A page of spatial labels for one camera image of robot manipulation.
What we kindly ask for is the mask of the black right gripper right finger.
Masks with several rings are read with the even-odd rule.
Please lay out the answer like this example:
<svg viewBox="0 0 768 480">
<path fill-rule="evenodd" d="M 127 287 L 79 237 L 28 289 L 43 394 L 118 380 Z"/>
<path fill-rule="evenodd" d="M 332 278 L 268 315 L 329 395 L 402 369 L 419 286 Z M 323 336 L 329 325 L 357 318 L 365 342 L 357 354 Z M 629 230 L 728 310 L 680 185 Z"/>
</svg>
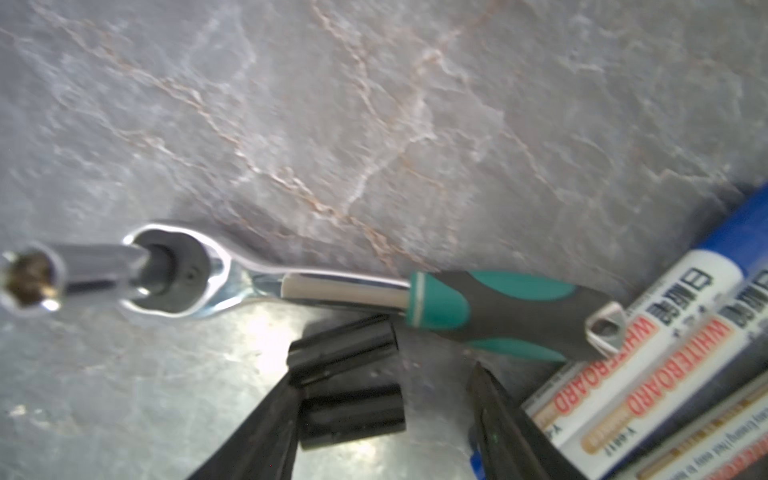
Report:
<svg viewBox="0 0 768 480">
<path fill-rule="evenodd" d="M 474 424 L 470 465 L 478 479 L 581 479 L 496 377 L 476 363 L 467 383 Z"/>
</svg>

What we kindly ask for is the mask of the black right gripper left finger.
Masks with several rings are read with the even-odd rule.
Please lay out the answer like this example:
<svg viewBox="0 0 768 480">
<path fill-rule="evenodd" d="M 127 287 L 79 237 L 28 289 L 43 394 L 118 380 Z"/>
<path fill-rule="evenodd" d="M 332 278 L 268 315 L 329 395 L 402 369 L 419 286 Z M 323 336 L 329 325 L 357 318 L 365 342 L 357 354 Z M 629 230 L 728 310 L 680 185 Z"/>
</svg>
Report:
<svg viewBox="0 0 768 480">
<path fill-rule="evenodd" d="M 290 479 L 299 409 L 300 389 L 286 374 L 189 480 Z"/>
</svg>

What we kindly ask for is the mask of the white whiteboard marker black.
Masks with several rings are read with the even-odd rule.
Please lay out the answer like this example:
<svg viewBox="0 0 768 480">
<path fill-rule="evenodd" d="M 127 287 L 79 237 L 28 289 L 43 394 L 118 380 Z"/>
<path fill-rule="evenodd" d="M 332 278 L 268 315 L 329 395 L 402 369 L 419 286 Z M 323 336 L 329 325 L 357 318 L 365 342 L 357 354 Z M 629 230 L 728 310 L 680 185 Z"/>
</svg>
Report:
<svg viewBox="0 0 768 480">
<path fill-rule="evenodd" d="M 767 330 L 767 270 L 752 275 L 619 403 L 559 448 L 587 479 L 601 479 Z"/>
</svg>

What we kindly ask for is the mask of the white whiteboard marker blue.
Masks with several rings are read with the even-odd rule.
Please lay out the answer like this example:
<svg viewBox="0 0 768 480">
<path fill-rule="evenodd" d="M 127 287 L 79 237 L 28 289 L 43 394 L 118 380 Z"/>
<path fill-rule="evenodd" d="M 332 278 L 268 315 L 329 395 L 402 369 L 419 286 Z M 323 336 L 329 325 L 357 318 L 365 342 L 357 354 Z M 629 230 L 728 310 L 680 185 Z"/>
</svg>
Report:
<svg viewBox="0 0 768 480">
<path fill-rule="evenodd" d="M 767 188 L 760 186 L 629 307 L 615 356 L 566 365 L 524 403 L 525 414 L 554 446 L 568 442 L 766 257 Z"/>
</svg>

